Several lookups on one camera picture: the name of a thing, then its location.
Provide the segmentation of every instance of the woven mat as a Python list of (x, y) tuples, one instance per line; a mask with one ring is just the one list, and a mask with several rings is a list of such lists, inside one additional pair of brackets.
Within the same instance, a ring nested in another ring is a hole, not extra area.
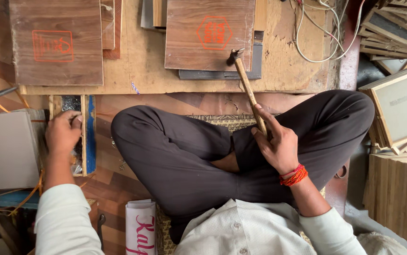
[[(204, 120), (213, 125), (219, 125), (229, 128), (232, 132), (254, 125), (256, 120), (252, 114), (241, 115), (186, 115), (187, 117)], [(325, 197), (325, 188), (320, 191), (320, 194)], [(158, 247), (158, 255), (171, 255), (175, 252), (177, 245), (172, 242), (169, 235), (170, 218), (164, 214), (161, 208), (156, 204), (156, 245)], [(300, 233), (304, 240), (309, 244), (309, 239)]]

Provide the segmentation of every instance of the wooden hammer handle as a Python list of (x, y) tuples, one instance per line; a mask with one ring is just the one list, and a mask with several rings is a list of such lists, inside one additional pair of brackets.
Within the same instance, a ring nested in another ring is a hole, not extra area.
[(254, 117), (256, 118), (257, 125), (260, 131), (262, 131), (265, 137), (267, 137), (267, 127), (265, 126), (262, 117), (260, 117), (254, 110), (254, 105), (257, 104), (257, 101), (254, 97), (254, 92), (252, 92), (251, 84), (249, 83), (249, 80), (246, 76), (246, 71), (244, 70), (243, 62), (241, 62), (241, 59), (235, 60), (235, 66), (237, 67), (237, 72), (240, 76), (241, 83), (243, 84), (244, 91), (246, 92), (246, 95), (249, 98), (249, 102), (251, 103), (252, 112), (254, 113)]

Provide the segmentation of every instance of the blue painted edge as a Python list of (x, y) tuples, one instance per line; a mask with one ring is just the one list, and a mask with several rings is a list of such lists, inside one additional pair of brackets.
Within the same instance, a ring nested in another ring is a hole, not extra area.
[[(5, 206), (18, 206), (26, 197), (28, 197), (30, 191), (16, 191), (13, 193), (0, 196), (0, 207)], [(38, 203), (40, 202), (40, 193), (35, 192), (27, 202), (22, 205), (22, 208), (38, 209)]]
[(96, 140), (94, 122), (95, 118), (92, 112), (95, 110), (94, 95), (89, 96), (89, 105), (87, 113), (87, 174), (93, 173), (96, 170)]

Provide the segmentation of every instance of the hammer head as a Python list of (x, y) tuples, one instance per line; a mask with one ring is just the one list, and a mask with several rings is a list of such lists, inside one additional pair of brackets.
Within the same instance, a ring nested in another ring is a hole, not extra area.
[(232, 66), (235, 64), (235, 60), (239, 58), (243, 54), (244, 48), (238, 49), (238, 50), (231, 50), (230, 51), (230, 57), (227, 59), (226, 63), (228, 66)]

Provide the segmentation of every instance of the wooden workbench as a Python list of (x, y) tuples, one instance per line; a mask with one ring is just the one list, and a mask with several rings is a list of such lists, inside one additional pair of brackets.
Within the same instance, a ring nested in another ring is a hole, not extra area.
[[(268, 27), (263, 39), (263, 78), (252, 81), (257, 92), (287, 91), (318, 93), (328, 84), (328, 61), (310, 63), (297, 52), (292, 42), (296, 2), (269, 1)], [(164, 69), (165, 34), (140, 27), (142, 0), (124, 0), (122, 10), (121, 58), (104, 60), (104, 86), (20, 86), (22, 94), (141, 94), (171, 92), (241, 92), (239, 81), (179, 80), (178, 70)], [(309, 15), (327, 30), (332, 15), (308, 9)], [(329, 55), (330, 38), (306, 17), (300, 30), (300, 46), (314, 60)]]

